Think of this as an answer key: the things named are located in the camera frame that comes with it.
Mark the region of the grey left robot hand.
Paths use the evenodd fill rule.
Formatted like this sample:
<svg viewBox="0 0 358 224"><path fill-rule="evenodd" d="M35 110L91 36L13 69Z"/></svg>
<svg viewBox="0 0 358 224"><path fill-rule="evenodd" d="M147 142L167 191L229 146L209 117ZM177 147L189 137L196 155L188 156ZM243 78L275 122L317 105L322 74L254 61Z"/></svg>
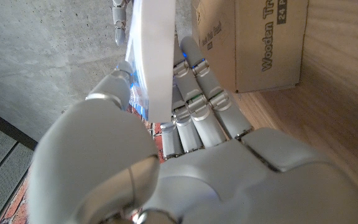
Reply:
<svg viewBox="0 0 358 224"><path fill-rule="evenodd" d="M173 53L173 120L164 162L127 112L120 63L38 143L30 223L358 223L358 186L326 156L254 129L191 37Z"/></svg>

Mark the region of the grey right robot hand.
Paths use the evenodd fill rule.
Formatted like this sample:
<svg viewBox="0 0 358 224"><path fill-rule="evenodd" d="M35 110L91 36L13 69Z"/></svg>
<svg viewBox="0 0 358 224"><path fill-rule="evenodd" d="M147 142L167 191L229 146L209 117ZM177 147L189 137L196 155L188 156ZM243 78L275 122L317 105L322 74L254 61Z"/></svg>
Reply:
<svg viewBox="0 0 358 224"><path fill-rule="evenodd" d="M112 0L113 23L115 26L115 41L117 46L122 46L126 39L126 8L133 2L131 0Z"/></svg>

